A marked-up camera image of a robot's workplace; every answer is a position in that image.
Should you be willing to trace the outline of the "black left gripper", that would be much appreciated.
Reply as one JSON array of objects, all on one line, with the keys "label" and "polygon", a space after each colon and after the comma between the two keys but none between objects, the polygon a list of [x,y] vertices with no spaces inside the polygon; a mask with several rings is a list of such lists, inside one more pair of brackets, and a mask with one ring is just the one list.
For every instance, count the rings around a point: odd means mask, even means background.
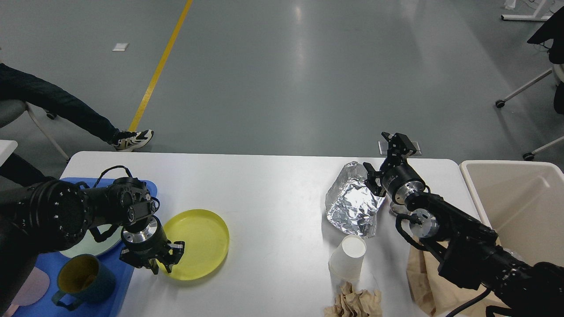
[{"label": "black left gripper", "polygon": [[150,269],[154,275],[163,266],[167,274],[179,263],[185,252],[185,242],[171,242],[161,221],[154,215],[140,225],[129,225],[122,229],[124,247],[119,260],[135,268]]}]

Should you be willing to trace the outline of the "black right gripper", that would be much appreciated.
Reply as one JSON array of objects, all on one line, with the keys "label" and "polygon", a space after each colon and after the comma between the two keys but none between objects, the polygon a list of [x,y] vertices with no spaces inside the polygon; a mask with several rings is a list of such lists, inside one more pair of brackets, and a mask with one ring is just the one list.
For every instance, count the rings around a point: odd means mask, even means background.
[{"label": "black right gripper", "polygon": [[387,141],[386,159],[379,171],[372,164],[363,162],[367,172],[364,184],[373,195],[389,195],[393,203],[407,206],[427,188],[424,180],[407,163],[407,158],[416,154],[417,148],[405,134],[382,132],[381,135]]}]

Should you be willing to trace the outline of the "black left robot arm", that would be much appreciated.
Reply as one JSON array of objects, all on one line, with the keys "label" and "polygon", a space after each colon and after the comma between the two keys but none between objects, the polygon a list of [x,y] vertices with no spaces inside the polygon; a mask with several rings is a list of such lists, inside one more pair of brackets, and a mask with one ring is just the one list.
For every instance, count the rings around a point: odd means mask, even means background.
[{"label": "black left robot arm", "polygon": [[10,307],[40,254],[74,247],[90,232],[96,242],[118,228],[124,247],[119,259],[154,274],[168,273],[185,252],[171,242],[155,216],[159,201],[146,183],[126,176],[106,187],[58,179],[1,193],[1,312]]}]

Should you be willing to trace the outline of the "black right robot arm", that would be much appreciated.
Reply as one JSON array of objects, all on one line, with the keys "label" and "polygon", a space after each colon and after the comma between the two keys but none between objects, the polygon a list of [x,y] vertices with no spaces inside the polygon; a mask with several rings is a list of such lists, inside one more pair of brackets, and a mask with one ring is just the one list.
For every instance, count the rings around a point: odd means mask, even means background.
[{"label": "black right robot arm", "polygon": [[561,317],[563,267],[549,262],[528,265],[496,243],[498,234],[448,203],[408,163],[416,153],[405,134],[382,132],[386,159],[379,170],[364,162],[365,185],[375,196],[389,196],[407,209],[395,220],[397,232],[415,249],[438,260],[438,274],[457,287],[485,291],[449,313],[463,310],[494,293],[504,304],[487,306],[486,316]]}]

